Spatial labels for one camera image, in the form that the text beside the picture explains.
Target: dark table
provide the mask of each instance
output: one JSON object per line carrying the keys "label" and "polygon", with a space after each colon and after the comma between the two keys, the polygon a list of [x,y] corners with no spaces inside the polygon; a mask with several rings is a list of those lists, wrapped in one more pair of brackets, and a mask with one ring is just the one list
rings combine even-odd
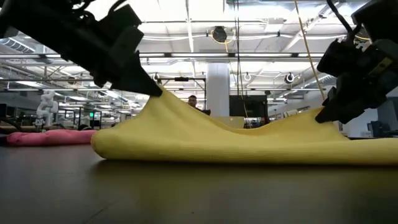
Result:
{"label": "dark table", "polygon": [[0,148],[0,223],[398,223],[394,167],[104,161]]}

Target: column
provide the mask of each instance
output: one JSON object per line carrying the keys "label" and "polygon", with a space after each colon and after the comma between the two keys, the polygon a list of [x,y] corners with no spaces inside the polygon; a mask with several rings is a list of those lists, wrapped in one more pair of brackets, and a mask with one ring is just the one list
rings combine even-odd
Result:
{"label": "column", "polygon": [[211,116],[229,116],[229,68],[227,63],[209,63],[207,109]]}

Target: man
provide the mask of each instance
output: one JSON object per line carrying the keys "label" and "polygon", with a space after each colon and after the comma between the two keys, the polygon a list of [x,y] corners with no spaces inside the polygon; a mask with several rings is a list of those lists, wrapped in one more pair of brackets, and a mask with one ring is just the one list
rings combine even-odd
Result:
{"label": "man", "polygon": [[197,108],[197,98],[195,95],[191,95],[190,97],[188,97],[188,104],[193,107],[193,108]]}

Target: ductwork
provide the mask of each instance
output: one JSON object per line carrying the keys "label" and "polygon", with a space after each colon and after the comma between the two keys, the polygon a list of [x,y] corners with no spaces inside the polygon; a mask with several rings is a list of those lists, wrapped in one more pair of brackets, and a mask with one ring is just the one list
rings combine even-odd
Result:
{"label": "ductwork", "polygon": [[20,43],[13,38],[5,38],[5,39],[0,39],[0,44],[3,44],[7,47],[10,47],[18,52],[24,53],[24,54],[32,54],[35,52],[34,49],[24,45],[23,43]]}

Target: ceiling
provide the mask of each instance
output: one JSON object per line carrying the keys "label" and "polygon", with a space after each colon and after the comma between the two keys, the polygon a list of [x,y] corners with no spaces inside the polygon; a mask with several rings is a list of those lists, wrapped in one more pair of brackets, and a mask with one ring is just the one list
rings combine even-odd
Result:
{"label": "ceiling", "polygon": [[[91,3],[88,10],[97,19],[102,19],[108,9],[116,0],[96,0]],[[239,16],[239,51],[246,53],[253,52],[300,52],[306,53],[306,48],[300,36],[300,24],[293,1],[266,1],[266,0],[240,0],[239,12],[235,13],[231,4],[232,0],[129,0],[129,3],[136,14],[143,22],[139,26],[145,33],[144,39],[138,46],[141,53],[151,52],[236,52],[237,41],[235,37],[235,16]],[[368,1],[347,0],[345,3],[336,3],[340,14],[354,26],[350,15]],[[325,1],[298,0],[298,8],[311,53],[323,53],[329,44],[336,38],[343,38],[346,35],[345,28],[339,20],[329,10]],[[210,33],[215,26],[224,26],[228,34],[228,44],[215,42]],[[54,53],[34,39],[20,33],[13,38],[17,44],[33,49],[35,53]],[[0,45],[0,52],[3,54],[20,54],[18,50],[8,45]],[[0,73],[2,78],[43,78],[51,74],[51,78],[83,78],[90,79],[88,72],[73,64],[68,66],[52,66],[36,62],[35,60],[3,60],[3,71]],[[64,63],[63,60],[53,60],[54,64]],[[160,77],[206,77],[207,65],[211,59],[176,61],[170,63],[169,59],[158,58],[151,65],[143,65],[146,72],[153,76],[156,73]],[[230,63],[231,87],[236,86],[236,72],[238,64],[235,60]],[[259,86],[263,88],[292,88],[296,85],[305,85],[312,82],[313,72],[311,65],[307,61],[284,62],[275,58],[272,60],[251,60],[241,62],[243,73],[243,85],[245,87]],[[286,74],[293,73],[297,78],[291,85],[284,82]],[[42,83],[49,88],[94,88],[92,82],[76,82],[72,85],[67,82]],[[186,98],[191,94],[196,94],[199,98],[204,98],[203,91],[197,83],[190,81],[183,84],[168,82],[166,87],[176,86],[197,88],[196,91],[176,91],[175,94],[181,98]],[[12,83],[15,88],[31,88],[21,83]],[[95,91],[58,91],[63,96],[80,96],[92,102],[104,101],[102,94]],[[117,100],[125,99],[125,102],[142,99],[144,105],[147,97],[135,93],[112,91],[115,94],[107,95],[112,102],[112,98]],[[248,94],[263,94],[261,91],[248,91]],[[286,95],[284,91],[273,92],[275,96]]]}

